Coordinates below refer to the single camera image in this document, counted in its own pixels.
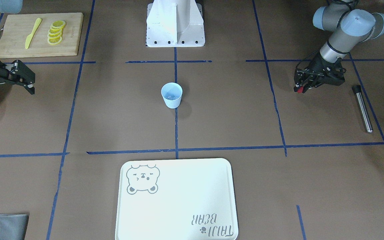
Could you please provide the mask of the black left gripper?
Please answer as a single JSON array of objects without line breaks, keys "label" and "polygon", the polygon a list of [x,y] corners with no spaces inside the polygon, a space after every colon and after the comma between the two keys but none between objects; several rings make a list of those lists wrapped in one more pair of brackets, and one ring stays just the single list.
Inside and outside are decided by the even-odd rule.
[{"label": "black left gripper", "polygon": [[306,58],[303,59],[295,67],[294,92],[297,92],[299,87],[301,87],[301,93],[304,94],[309,89],[318,88],[324,84],[340,86],[345,82],[346,69],[341,64],[343,60],[341,57],[332,63],[317,53],[305,68],[300,68],[300,64],[306,60]]}]

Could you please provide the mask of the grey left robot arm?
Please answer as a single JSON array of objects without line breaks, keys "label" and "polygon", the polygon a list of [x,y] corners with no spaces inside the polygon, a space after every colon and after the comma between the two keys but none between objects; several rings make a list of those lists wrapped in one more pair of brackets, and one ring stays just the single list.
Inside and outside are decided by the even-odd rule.
[{"label": "grey left robot arm", "polygon": [[369,13],[357,9],[357,0],[333,0],[317,9],[313,25],[332,32],[320,49],[309,55],[310,63],[305,68],[295,68],[294,91],[305,93],[311,88],[328,84],[340,86],[345,82],[341,62],[361,42],[384,34],[384,14]]}]

